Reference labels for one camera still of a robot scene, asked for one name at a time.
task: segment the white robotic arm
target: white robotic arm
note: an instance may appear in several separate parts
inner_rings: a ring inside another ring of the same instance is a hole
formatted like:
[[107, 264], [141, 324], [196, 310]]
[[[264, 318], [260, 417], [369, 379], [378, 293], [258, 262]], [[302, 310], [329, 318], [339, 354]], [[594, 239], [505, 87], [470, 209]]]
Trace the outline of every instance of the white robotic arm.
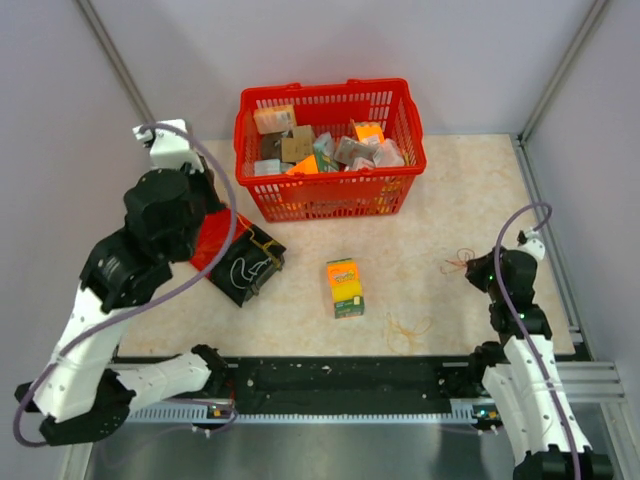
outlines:
[[[609, 480], [611, 463], [606, 455], [592, 452], [578, 425], [558, 375], [551, 329], [542, 309], [533, 303], [533, 282], [537, 263], [544, 259], [545, 246], [534, 229], [520, 232], [518, 243], [515, 249], [500, 250], [497, 261], [492, 251], [467, 264], [467, 279], [489, 293], [491, 325], [501, 341], [486, 342], [476, 349], [470, 362], [471, 377], [478, 381], [477, 375], [482, 376], [482, 386], [500, 413], [515, 458], [514, 479]], [[498, 285], [496, 264], [500, 265], [504, 289]], [[504, 291], [522, 325], [508, 308]], [[563, 424], [558, 406], [568, 425]], [[581, 466], [580, 477], [575, 471], [576, 460]]]
[[[165, 123], [187, 130], [183, 120]], [[211, 393], [225, 381], [226, 363], [205, 345], [136, 370], [107, 369], [131, 320], [95, 333], [64, 357], [59, 354], [83, 332], [150, 301], [171, 278], [169, 262], [193, 255], [205, 214], [222, 205], [204, 160], [186, 140], [138, 130], [134, 134], [150, 148], [151, 171], [125, 194], [125, 226], [92, 250], [52, 355], [57, 367], [33, 396], [31, 408], [46, 417], [41, 433], [50, 445], [100, 440], [130, 412], [205, 387]]]

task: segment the white wall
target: white wall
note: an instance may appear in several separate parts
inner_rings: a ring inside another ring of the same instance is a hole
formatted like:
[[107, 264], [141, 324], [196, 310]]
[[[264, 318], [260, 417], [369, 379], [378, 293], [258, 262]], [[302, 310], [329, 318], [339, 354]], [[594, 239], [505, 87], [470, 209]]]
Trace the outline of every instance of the white wall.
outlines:
[[640, 2], [613, 2], [530, 141], [596, 353], [640, 419]]
[[84, 260], [122, 224], [122, 194], [147, 163], [72, 2], [4, 2], [0, 58], [0, 478], [51, 479], [62, 449], [14, 442], [13, 390], [48, 361]]
[[93, 0], [157, 118], [230, 137], [240, 92], [405, 77], [429, 132], [519, 132], [587, 0]]

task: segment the red plastic basket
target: red plastic basket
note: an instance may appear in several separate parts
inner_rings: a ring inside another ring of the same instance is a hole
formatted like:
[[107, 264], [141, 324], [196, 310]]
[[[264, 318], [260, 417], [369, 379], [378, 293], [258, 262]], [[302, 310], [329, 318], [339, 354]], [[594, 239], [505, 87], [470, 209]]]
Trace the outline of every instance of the red plastic basket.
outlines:
[[[298, 125], [336, 141], [352, 135], [351, 120], [377, 121], [409, 157], [409, 165], [357, 172], [254, 176], [260, 134], [258, 108], [294, 105]], [[236, 178], [247, 187], [269, 222], [312, 218], [388, 215], [398, 212], [414, 178], [427, 166], [422, 125], [407, 82], [400, 78], [349, 80], [340, 85], [302, 87], [299, 83], [250, 88], [242, 92], [236, 118]]]

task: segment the green and yellow box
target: green and yellow box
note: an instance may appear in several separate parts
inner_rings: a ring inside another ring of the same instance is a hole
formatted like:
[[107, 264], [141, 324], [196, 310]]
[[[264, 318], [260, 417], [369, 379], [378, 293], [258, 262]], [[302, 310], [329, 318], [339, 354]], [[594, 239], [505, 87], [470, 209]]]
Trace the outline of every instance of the green and yellow box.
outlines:
[[351, 258], [327, 262], [327, 275], [336, 318], [364, 314], [364, 296], [358, 266]]

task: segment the beige floor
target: beige floor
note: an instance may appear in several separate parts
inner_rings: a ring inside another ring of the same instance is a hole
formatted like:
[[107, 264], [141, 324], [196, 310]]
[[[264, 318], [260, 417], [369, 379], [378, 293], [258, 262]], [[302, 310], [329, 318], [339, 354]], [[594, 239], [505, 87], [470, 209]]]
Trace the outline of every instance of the beige floor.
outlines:
[[[231, 142], [209, 145], [233, 178]], [[465, 355], [495, 339], [488, 296], [469, 285], [462, 271], [444, 275], [440, 269], [448, 268], [445, 260], [459, 248], [487, 253], [504, 221], [528, 203], [510, 140], [430, 136], [424, 146], [427, 170], [393, 216], [267, 224], [247, 191], [237, 187], [240, 212], [287, 247], [284, 270], [242, 309], [208, 281], [200, 282], [138, 317], [121, 355], [168, 355], [198, 343], [237, 356]], [[515, 245], [518, 228], [533, 223], [533, 215], [525, 215], [508, 234], [507, 246]], [[363, 317], [336, 320], [324, 268], [348, 256], [358, 262], [367, 310]], [[195, 273], [190, 265], [173, 271], [162, 292]], [[556, 352], [573, 352], [548, 261], [539, 267], [535, 288]]]

